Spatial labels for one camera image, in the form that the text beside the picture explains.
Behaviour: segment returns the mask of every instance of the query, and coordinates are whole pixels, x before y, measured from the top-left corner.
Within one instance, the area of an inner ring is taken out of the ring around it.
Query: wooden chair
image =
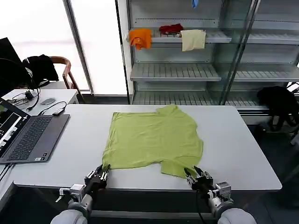
[[[73,75],[71,74],[71,62],[68,59],[66,59],[65,57],[51,56],[50,58],[51,58],[53,64],[65,64],[65,69],[64,69],[64,72],[62,74],[62,77],[64,79],[64,83],[65,83],[66,88],[67,89],[76,89],[78,91],[79,96],[83,100],[83,102],[86,103],[83,96],[82,96],[82,94],[81,94],[81,92],[80,92],[80,90],[79,90],[79,88],[78,88],[78,85],[77,85]],[[67,80],[68,76],[70,77],[72,83],[70,83]]]

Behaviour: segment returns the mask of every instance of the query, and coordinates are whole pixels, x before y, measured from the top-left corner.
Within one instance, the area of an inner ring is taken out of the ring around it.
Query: orange cloth
[[[150,29],[135,29],[129,32],[131,46],[135,45],[137,50],[141,48],[149,49],[151,46],[151,30]]]

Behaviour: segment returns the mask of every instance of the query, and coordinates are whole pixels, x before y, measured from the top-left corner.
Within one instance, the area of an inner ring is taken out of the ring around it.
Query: white table
[[[9,92],[8,94],[6,94],[5,96],[3,96],[2,98],[5,100],[12,99],[14,96],[16,96],[20,93],[25,93],[25,91],[26,90],[22,90],[22,89],[13,90],[13,91]],[[36,90],[31,91],[31,92],[32,92],[33,96],[35,96],[37,94]],[[48,108],[51,105],[53,105],[57,102],[60,102],[60,101],[65,101],[67,104],[78,104],[77,93],[78,93],[78,91],[74,90],[74,89],[41,89],[38,103],[31,111],[27,111],[26,109],[28,107],[34,105],[37,97],[34,97],[33,100],[31,100],[30,102],[28,102],[24,105],[18,106],[18,108],[25,111],[29,115],[38,115],[39,112],[42,111],[43,109]],[[25,97],[25,95],[21,94],[17,98],[24,98],[24,97]],[[41,102],[43,102],[44,100],[49,99],[49,98],[54,98],[56,101],[50,105],[41,105],[40,104]],[[47,111],[47,114],[54,113],[59,108],[62,108],[64,105],[65,105],[64,103],[60,103],[60,104],[50,108]]]
[[[12,99],[14,96],[23,92],[25,92],[25,90],[16,89],[3,96],[3,98],[5,100]],[[51,106],[51,105],[40,105],[40,103],[43,102],[45,99],[55,98],[56,102],[65,101],[67,104],[73,104],[73,103],[78,103],[76,95],[77,95],[77,90],[73,90],[73,89],[70,90],[69,89],[41,89],[39,103],[35,106],[34,109],[32,109],[31,111],[26,111],[26,108],[32,106],[35,103],[36,98],[34,98],[28,104],[19,106],[19,108],[30,115],[38,115],[41,110]],[[45,115],[50,115],[63,106],[64,103],[58,104],[57,106],[54,106],[53,108],[50,108],[49,110],[45,111]],[[0,172],[2,171],[3,168],[4,166],[0,165]],[[12,175],[11,172],[9,171],[6,174],[6,176],[3,178],[3,180],[0,182],[0,210],[3,208],[4,204],[6,203],[7,199],[10,197],[12,193],[11,190],[14,188],[14,184],[13,184],[14,179],[15,176]]]
[[[16,165],[18,186],[70,187],[101,164],[113,112],[153,112],[157,105],[68,105],[71,115],[46,163]],[[198,124],[204,141],[198,166],[233,190],[278,190],[282,185],[232,106],[179,106]],[[111,170],[108,188],[190,190],[185,179],[160,173],[160,165]]]

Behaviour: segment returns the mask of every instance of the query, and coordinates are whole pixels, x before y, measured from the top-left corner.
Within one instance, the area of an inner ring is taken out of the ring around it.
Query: metal shelf
[[[292,30],[253,30],[247,43],[299,45],[299,33]]]
[[[245,91],[237,92],[231,91],[225,105],[234,106],[237,109],[261,109],[267,110],[267,107],[260,106],[257,99],[257,92]]]
[[[220,81],[208,63],[135,63],[131,81]]]
[[[235,82],[299,82],[299,68],[282,64],[241,64]]]
[[[206,30],[206,43],[230,43],[231,37],[220,30]],[[181,43],[182,38],[176,35],[163,35],[158,29],[152,30],[152,43]]]
[[[205,91],[138,91],[135,105],[214,105]]]

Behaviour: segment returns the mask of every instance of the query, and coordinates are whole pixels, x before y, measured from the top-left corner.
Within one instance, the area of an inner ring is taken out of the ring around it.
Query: green t-shirt
[[[185,178],[184,168],[194,175],[203,142],[194,120],[176,105],[157,112],[113,113],[103,166],[111,169],[145,167],[161,163],[161,172]]]

